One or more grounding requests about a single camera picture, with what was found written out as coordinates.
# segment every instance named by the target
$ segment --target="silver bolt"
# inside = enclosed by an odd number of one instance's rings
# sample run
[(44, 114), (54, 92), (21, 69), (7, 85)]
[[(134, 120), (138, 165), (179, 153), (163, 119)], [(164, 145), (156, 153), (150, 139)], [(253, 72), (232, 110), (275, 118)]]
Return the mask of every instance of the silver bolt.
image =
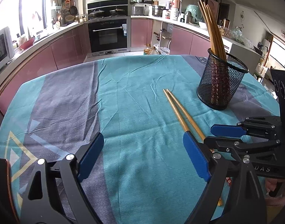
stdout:
[(38, 164), (38, 165), (42, 165), (42, 164), (44, 164), (44, 162), (45, 162), (45, 159), (40, 158), (40, 159), (37, 161), (37, 164)]
[(213, 154), (213, 157), (214, 157), (215, 159), (220, 159), (220, 158), (221, 158), (221, 155), (220, 155), (219, 153), (214, 153), (214, 154)]
[(250, 160), (249, 160), (248, 158), (246, 158), (246, 157), (245, 157), (245, 158), (243, 158), (243, 162), (244, 162), (244, 163), (249, 163), (249, 162), (250, 162)]
[(66, 156), (66, 159), (67, 160), (72, 160), (74, 157), (75, 157), (74, 154), (69, 154), (69, 155)]

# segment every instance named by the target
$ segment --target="gray stripe on tablecloth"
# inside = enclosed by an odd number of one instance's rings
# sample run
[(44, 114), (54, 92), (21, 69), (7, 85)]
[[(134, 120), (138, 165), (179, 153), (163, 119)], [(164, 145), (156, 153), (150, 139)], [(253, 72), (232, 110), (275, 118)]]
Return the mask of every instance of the gray stripe on tablecloth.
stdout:
[[(46, 75), (31, 113), (28, 132), (32, 120), (39, 124), (36, 123), (37, 126), (32, 129), (35, 135), (25, 135), (24, 146), (37, 158), (56, 161), (64, 157), (64, 152), (75, 153), (81, 145), (89, 143), (100, 131), (97, 92), (97, 62), (68, 67)], [(25, 154), (22, 155), (20, 167), (28, 160)], [(33, 165), (20, 176), (20, 187), (28, 182), (32, 169)], [(102, 222), (116, 224), (105, 182), (102, 153), (81, 186)], [(61, 181), (58, 182), (58, 189), (66, 215), (73, 217)]]
[[(187, 63), (202, 77), (206, 64), (202, 58), (191, 55), (182, 55)], [(258, 100), (247, 90), (246, 86), (240, 84), (228, 108), (235, 114), (239, 121), (244, 121), (245, 117), (271, 116), (271, 113), (264, 109)], [(262, 141), (261, 138), (252, 137), (253, 142)]]

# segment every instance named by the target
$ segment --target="tile floor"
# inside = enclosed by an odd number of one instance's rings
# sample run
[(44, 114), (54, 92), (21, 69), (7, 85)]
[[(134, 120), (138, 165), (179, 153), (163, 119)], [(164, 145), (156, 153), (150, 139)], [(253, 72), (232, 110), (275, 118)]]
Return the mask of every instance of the tile floor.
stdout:
[(93, 57), (88, 57), (85, 62), (101, 60), (106, 58), (118, 57), (118, 56), (129, 56), (129, 55), (143, 55), (143, 51), (135, 51), (135, 52), (124, 52), (124, 53), (115, 53), (109, 55), (97, 55)]

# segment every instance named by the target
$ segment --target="black mesh cup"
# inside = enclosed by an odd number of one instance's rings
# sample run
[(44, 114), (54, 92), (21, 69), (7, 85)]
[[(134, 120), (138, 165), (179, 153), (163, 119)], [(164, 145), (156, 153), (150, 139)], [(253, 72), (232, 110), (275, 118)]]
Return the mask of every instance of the black mesh cup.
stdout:
[(209, 57), (197, 88), (197, 96), (207, 106), (215, 110), (224, 110), (245, 73), (247, 66), (236, 57), (226, 53), (227, 61), (215, 56), (208, 49)]

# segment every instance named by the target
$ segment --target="mesh basket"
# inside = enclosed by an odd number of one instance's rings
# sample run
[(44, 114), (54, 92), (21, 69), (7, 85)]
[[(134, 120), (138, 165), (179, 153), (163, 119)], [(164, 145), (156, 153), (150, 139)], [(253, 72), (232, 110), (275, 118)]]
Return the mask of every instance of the mesh basket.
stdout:
[(249, 70), (243, 62), (228, 53), (226, 62), (215, 56), (211, 49), (208, 49), (208, 53), (197, 95), (210, 108), (224, 110)]

